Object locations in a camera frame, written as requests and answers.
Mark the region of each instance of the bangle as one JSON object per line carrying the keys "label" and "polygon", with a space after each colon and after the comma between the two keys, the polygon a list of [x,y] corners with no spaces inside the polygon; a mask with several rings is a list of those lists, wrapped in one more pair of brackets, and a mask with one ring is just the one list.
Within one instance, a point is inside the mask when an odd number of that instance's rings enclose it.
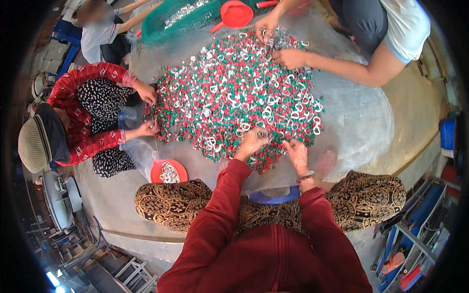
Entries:
{"label": "bangle", "polygon": [[301,174],[300,176],[298,176],[298,180],[296,181],[296,183],[301,183],[301,180],[305,180],[308,178],[314,178],[315,174],[316,173],[314,171],[309,171],[308,173]]}

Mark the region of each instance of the red handle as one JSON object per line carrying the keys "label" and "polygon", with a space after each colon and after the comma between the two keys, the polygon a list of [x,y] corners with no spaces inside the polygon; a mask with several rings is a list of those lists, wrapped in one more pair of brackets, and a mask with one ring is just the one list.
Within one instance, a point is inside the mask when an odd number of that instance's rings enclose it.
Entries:
{"label": "red handle", "polygon": [[215,25],[209,32],[211,32],[212,34],[216,33],[219,29],[221,29],[222,27],[224,27],[225,24],[223,22],[220,22],[219,24]]}
{"label": "red handle", "polygon": [[276,0],[272,0],[272,1],[264,1],[264,2],[258,2],[256,4],[257,8],[266,8],[266,7],[270,7],[270,6],[275,6],[277,5],[279,2],[276,1]]}

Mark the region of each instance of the knit hat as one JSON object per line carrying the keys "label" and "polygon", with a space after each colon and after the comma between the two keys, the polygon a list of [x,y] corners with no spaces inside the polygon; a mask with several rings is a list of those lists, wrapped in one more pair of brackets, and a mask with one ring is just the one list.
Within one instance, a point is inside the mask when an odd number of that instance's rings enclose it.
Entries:
{"label": "knit hat", "polygon": [[37,173],[52,161],[52,151],[39,115],[26,121],[18,137],[18,153],[31,173]]}
{"label": "knit hat", "polygon": [[54,109],[41,104],[36,115],[26,121],[18,137],[18,153],[31,173],[37,173],[51,161],[68,163],[65,129]]}

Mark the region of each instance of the red long-sleeve shirt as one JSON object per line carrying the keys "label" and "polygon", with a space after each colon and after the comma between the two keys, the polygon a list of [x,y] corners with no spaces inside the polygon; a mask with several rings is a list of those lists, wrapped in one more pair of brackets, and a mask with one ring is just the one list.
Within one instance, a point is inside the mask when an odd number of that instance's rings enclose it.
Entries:
{"label": "red long-sleeve shirt", "polygon": [[70,128],[67,131],[70,161],[68,164],[57,162],[59,165],[76,165],[102,150],[125,143],[123,130],[110,130],[93,135],[89,127],[92,123],[91,115],[78,101],[78,88],[89,80],[101,77],[114,83],[122,83],[124,86],[132,86],[136,80],[135,74],[119,65],[94,63],[62,75],[47,99],[49,105],[65,110],[70,118]]}
{"label": "red long-sleeve shirt", "polygon": [[191,224],[181,255],[157,292],[372,292],[358,256],[334,221],[324,191],[299,199],[308,237],[278,224],[233,236],[251,170],[232,160]]}

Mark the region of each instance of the green mesh basket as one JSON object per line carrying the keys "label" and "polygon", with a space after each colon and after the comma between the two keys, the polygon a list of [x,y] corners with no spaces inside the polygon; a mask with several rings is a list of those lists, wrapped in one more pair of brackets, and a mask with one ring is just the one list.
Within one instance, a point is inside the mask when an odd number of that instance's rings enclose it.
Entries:
{"label": "green mesh basket", "polygon": [[[215,25],[221,21],[220,8],[227,0],[212,0],[196,8],[194,11],[178,20],[165,30],[165,21],[186,4],[193,4],[197,0],[166,0],[155,8],[142,23],[142,41],[147,47],[162,46],[175,37],[191,32],[208,24]],[[241,0],[249,5],[255,13],[262,14],[269,8],[257,9],[256,3],[265,0]]]}

